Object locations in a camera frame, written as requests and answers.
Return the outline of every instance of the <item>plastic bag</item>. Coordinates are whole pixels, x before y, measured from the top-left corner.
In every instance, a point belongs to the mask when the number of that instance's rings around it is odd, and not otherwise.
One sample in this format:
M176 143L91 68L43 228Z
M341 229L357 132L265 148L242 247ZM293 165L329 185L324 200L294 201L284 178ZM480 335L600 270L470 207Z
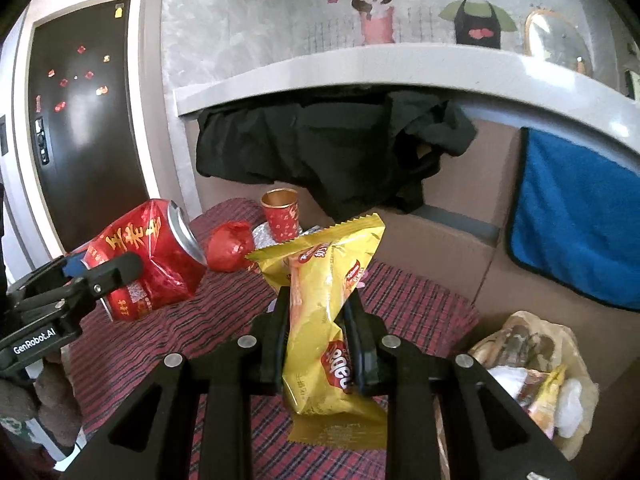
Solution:
M556 426L558 434L563 438L571 438L577 431L584 410L580 403L582 384L576 379L567 380L560 389L558 407L556 408Z
M502 346L508 338L514 326L524 325L529 329L529 333L539 338L533 354L539 355L540 359L537 365L545 370L551 371L559 365L566 365L566 378L576 379L582 385L580 393L580 405L584 412L582 420L577 430L570 438L563 438L556 434L553 438L554 444L558 447L562 454L572 460L580 451L584 436L591 431L591 423L593 421L593 412L598 403L598 385L589 377L587 367L582 360L578 350L578 343L572 330L566 326L550 323L540 319L535 314L524 310L514 313L502 326L501 330L491 334L478 342L469 353L475 357L476 352L484 360L484 366L492 364L491 356L487 357L487 349L499 353L496 347ZM534 361L530 360L527 367L531 366Z
M215 272L236 272L251 265L245 256L255 249L249 222L226 222L211 232L207 265Z
M511 399L518 397L518 394L524 386L524 381L527 379L527 370L525 368L496 366L490 368L489 373L498 381L498 384L507 391Z

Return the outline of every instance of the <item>can lid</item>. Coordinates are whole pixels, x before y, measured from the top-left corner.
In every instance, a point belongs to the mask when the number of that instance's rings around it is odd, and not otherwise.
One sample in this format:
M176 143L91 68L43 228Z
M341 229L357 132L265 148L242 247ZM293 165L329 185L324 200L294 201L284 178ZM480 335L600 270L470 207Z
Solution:
M173 200L169 202L167 218L169 220L171 232L174 234L174 237L180 244L180 247L182 247L191 258L206 266L207 260L204 257L204 252L198 245L198 241L195 236L193 236L191 229L189 229L189 226L184 221L182 209L180 209Z

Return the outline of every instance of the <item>brown plush toy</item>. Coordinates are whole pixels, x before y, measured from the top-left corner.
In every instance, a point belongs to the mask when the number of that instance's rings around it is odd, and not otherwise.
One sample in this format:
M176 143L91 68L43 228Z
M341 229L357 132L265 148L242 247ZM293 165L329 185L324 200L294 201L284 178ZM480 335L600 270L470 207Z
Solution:
M74 446L82 427L82 413L60 364L60 354L44 360L33 389L0 380L0 416L19 422L37 418L60 446Z

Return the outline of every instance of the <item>yellow packet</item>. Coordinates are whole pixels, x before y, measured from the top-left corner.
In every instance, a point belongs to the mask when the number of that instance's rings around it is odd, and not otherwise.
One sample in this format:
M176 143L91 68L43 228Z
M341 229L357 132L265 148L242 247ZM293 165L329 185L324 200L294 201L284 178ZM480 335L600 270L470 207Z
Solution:
M373 214L247 255L276 291L291 287L282 373L293 418L290 441L344 449L386 447L386 412L352 388L353 368L335 323L384 230Z
M536 400L529 407L529 416L549 438L554 436L556 404L565 374L566 365L561 364L554 368L540 386Z

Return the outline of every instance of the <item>mirror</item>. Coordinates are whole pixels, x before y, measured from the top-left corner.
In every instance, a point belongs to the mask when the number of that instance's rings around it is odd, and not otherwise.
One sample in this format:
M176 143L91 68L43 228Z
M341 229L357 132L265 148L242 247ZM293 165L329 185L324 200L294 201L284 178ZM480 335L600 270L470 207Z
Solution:
M591 76L589 49L576 28L552 10L534 10L525 24L525 54Z

